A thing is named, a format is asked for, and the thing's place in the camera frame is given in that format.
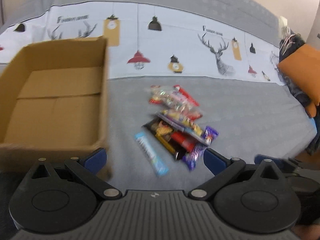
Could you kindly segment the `orange cushion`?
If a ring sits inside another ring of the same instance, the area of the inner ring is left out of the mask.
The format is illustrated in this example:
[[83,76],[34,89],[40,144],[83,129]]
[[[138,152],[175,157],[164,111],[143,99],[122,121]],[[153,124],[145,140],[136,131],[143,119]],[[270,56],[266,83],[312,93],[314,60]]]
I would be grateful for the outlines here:
[[314,118],[320,99],[319,50],[304,44],[282,60],[278,67],[311,99],[305,110],[310,117]]

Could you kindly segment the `silver blue snack bag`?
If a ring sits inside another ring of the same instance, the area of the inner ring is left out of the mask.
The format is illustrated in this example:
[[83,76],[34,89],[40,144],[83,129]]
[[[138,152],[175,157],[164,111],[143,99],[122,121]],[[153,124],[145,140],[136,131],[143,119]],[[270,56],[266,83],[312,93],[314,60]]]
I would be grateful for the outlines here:
[[196,139],[198,142],[200,142],[200,143],[202,143],[202,144],[204,144],[206,146],[210,146],[211,145],[212,141],[208,141],[204,137],[202,137],[200,135],[197,135],[191,128],[187,128],[185,126],[182,126],[182,125],[170,120],[169,118],[165,117],[163,114],[156,113],[155,116],[157,116],[160,119],[162,119],[163,121],[167,122],[170,126],[175,128],[176,130],[178,130],[180,132],[184,132],[184,133],[190,135],[191,137]]

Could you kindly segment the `white printed sofa cover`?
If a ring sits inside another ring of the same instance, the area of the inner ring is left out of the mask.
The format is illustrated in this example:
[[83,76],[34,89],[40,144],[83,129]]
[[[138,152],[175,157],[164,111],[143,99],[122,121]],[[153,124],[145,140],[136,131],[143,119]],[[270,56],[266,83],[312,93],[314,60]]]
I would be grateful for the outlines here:
[[1,63],[31,43],[104,36],[110,77],[206,76],[283,85],[278,48],[246,31],[177,9],[125,2],[54,5],[1,34]]

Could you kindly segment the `yellow cartoon snack packet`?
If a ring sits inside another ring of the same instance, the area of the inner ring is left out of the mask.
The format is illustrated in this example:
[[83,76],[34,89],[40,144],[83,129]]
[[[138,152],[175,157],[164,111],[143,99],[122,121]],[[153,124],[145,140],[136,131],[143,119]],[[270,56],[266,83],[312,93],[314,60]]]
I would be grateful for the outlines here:
[[169,109],[169,110],[163,110],[160,112],[161,115],[165,116],[166,118],[170,119],[174,123],[183,126],[187,130],[191,131],[192,133],[201,136],[204,133],[204,130],[196,124],[193,120],[191,120],[189,117],[183,115],[182,113]]

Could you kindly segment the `black cracker packet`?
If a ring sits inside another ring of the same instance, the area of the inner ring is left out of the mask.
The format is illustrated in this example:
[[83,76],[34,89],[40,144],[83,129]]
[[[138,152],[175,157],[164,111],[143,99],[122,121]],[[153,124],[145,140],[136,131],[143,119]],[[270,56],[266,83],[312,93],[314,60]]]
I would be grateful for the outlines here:
[[174,133],[174,129],[169,124],[160,118],[154,118],[150,122],[144,124],[143,127],[166,148],[175,160],[179,160],[181,158],[181,147],[171,138]]

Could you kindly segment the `red stick sachet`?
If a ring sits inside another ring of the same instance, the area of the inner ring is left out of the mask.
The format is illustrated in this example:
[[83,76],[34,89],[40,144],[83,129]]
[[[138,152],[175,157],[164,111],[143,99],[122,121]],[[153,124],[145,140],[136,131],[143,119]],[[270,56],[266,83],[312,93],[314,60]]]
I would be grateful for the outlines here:
[[182,88],[180,85],[174,85],[173,87],[183,96],[185,96],[193,105],[199,107],[200,104],[184,88]]

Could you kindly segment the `red wrapped snack bar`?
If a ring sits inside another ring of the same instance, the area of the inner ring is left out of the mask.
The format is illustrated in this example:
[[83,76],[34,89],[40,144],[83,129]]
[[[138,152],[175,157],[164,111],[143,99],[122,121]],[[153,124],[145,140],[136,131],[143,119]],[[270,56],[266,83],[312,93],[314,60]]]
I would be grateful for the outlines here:
[[191,152],[197,144],[197,140],[187,133],[176,131],[172,133],[171,139],[182,146],[187,152]]

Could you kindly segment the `purple candy wrapper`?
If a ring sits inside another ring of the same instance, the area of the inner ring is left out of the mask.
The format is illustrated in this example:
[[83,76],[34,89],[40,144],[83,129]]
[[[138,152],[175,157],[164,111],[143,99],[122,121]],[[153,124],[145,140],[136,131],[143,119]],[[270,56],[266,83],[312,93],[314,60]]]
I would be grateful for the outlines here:
[[203,156],[205,150],[212,144],[212,142],[219,136],[219,132],[210,127],[206,126],[204,132],[200,135],[200,141],[196,143],[193,150],[190,153],[186,153],[182,158],[184,163],[187,165],[189,171],[193,171]]

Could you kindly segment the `brown cardboard box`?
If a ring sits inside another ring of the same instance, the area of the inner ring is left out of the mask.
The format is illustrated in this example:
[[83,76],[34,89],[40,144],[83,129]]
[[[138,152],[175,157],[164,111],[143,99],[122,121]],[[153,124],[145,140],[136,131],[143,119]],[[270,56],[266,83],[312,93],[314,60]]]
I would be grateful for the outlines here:
[[1,73],[1,171],[108,148],[107,82],[104,37],[23,47]]

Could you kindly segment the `light blue snack stick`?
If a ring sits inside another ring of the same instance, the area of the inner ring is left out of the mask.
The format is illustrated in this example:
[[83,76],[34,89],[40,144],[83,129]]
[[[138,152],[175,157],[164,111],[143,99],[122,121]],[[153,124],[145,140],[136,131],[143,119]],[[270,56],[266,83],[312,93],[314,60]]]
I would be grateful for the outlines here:
[[150,145],[144,132],[139,132],[135,135],[135,141],[138,143],[140,148],[143,150],[149,163],[151,164],[155,174],[159,177],[164,176],[168,173],[169,168],[162,159],[158,156],[156,151]]

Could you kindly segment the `clear candy bag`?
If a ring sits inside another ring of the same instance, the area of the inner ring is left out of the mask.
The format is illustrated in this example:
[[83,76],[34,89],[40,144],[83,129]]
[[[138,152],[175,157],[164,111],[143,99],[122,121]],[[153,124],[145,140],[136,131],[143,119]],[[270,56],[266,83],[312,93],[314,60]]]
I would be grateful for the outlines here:
[[151,104],[163,104],[180,113],[188,114],[198,110],[200,104],[180,85],[150,87]]

